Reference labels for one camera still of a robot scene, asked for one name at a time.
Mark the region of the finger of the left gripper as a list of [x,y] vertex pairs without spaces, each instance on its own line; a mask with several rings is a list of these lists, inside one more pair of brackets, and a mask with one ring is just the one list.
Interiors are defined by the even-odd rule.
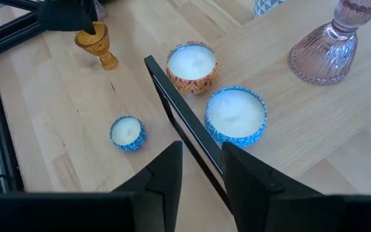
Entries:
[[96,31],[93,22],[97,20],[97,13],[94,0],[82,0],[82,3],[86,12],[86,18],[83,22],[83,30],[90,35],[95,35]]

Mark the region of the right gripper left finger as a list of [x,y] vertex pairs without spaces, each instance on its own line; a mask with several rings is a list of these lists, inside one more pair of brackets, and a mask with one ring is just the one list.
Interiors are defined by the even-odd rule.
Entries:
[[128,196],[118,231],[174,231],[182,189],[182,142],[172,142],[147,166],[113,190]]

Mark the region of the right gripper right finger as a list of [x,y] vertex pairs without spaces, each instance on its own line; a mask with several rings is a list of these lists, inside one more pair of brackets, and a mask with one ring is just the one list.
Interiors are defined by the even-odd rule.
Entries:
[[231,142],[222,144],[222,166],[238,231],[265,231],[274,197],[321,195]]

